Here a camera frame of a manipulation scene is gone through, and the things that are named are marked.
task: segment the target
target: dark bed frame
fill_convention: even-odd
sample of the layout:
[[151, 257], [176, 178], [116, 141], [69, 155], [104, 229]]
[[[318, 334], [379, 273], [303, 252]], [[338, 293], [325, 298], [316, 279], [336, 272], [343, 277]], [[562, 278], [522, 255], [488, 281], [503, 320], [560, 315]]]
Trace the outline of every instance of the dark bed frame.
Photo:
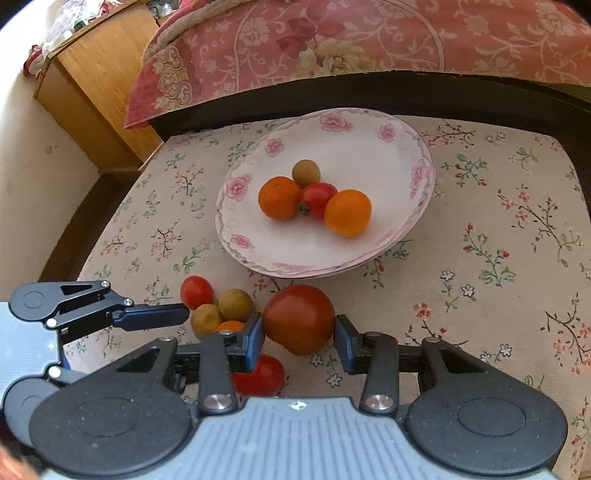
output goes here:
[[512, 127], [556, 138], [591, 207], [591, 104], [536, 83], [448, 73], [380, 72], [296, 80], [161, 115], [163, 140], [189, 131], [356, 106]]

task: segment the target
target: pink flower pattern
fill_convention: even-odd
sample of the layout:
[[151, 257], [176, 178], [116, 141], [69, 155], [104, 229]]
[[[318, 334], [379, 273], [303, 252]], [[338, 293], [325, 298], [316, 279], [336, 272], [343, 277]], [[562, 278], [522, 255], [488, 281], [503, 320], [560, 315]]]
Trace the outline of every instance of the pink flower pattern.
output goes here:
[[421, 159], [418, 163], [413, 165], [413, 171], [410, 178], [410, 199], [412, 200], [417, 194], [418, 188], [421, 186], [423, 180], [429, 174], [429, 166]]
[[314, 265], [291, 265], [288, 263], [281, 263], [281, 262], [273, 263], [273, 266], [277, 267], [280, 271], [282, 271], [284, 273], [302, 272], [304, 270], [316, 268]]
[[279, 153], [285, 150], [285, 145], [281, 141], [281, 138], [270, 138], [267, 141], [267, 146], [265, 147], [265, 151], [269, 154], [270, 157], [275, 157]]
[[251, 182], [250, 174], [241, 175], [235, 179], [230, 179], [226, 183], [226, 196], [237, 202], [241, 202], [248, 192], [248, 184]]
[[322, 130], [327, 132], [350, 132], [353, 128], [340, 112], [325, 113], [320, 117], [320, 123]]
[[232, 235], [230, 242], [240, 248], [255, 248], [250, 239], [244, 235]]
[[388, 238], [391, 238], [394, 236], [394, 230], [388, 230], [385, 234], [383, 234], [377, 241], [376, 241], [376, 245], [380, 245], [382, 244], [385, 240], [387, 240]]
[[379, 127], [378, 138], [384, 140], [387, 143], [391, 143], [396, 136], [396, 130], [392, 124], [385, 124]]

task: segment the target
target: floral tablecloth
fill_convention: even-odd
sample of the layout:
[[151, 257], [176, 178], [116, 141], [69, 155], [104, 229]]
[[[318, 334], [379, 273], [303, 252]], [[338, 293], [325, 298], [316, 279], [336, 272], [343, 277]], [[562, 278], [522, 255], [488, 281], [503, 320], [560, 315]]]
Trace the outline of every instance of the floral tablecloth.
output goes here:
[[[437, 169], [427, 210], [375, 260], [314, 280], [360, 331], [418, 345], [439, 336], [554, 398], [569, 420], [555, 471], [581, 471], [591, 398], [591, 225], [576, 173], [558, 142], [492, 125], [403, 117], [422, 132]], [[107, 279], [137, 303], [179, 301], [188, 275], [217, 292], [243, 288], [262, 309], [289, 285], [234, 261], [217, 238], [215, 198], [228, 168], [284, 120], [171, 138], [121, 203], [80, 278]], [[190, 326], [127, 333], [105, 329], [66, 345], [73, 368], [92, 371]], [[343, 373], [331, 345], [295, 357], [268, 340], [287, 377], [282, 395], [350, 395], [363, 378]], [[403, 375], [401, 395], [418, 393]], [[187, 392], [187, 400], [194, 391]]]

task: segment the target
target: wooden nightstand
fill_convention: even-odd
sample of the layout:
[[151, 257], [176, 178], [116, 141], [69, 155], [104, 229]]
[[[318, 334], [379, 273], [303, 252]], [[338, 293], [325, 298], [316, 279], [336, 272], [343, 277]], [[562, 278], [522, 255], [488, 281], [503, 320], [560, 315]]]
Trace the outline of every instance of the wooden nightstand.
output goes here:
[[144, 0], [128, 0], [51, 52], [35, 98], [100, 173], [137, 171], [162, 143], [151, 128], [124, 130], [142, 54], [158, 25]]

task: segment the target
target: stacked plates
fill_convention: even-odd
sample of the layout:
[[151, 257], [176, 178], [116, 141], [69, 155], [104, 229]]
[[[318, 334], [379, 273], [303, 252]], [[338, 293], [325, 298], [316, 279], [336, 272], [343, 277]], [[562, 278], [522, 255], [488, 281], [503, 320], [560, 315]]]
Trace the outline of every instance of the stacked plates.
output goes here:
[[[291, 177], [314, 160], [321, 181], [356, 189], [372, 202], [367, 229], [343, 238], [321, 220], [267, 218], [262, 185]], [[233, 165], [216, 201], [216, 229], [225, 250], [246, 268], [275, 278], [317, 278], [355, 268], [393, 247], [417, 223], [431, 198], [434, 167], [426, 143], [387, 113], [337, 108], [293, 119], [261, 137]]]

